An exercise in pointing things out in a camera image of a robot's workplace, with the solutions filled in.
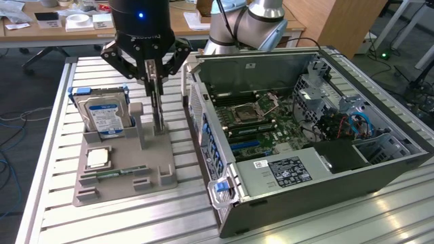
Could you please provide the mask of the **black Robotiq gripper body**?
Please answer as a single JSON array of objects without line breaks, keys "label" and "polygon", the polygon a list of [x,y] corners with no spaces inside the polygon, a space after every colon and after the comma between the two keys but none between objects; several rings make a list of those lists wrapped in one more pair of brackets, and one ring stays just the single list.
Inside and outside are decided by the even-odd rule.
[{"label": "black Robotiq gripper body", "polygon": [[168,1],[109,1],[116,29],[116,45],[136,60],[139,73],[144,61],[153,60],[159,76],[167,76],[161,58],[175,42]]}]

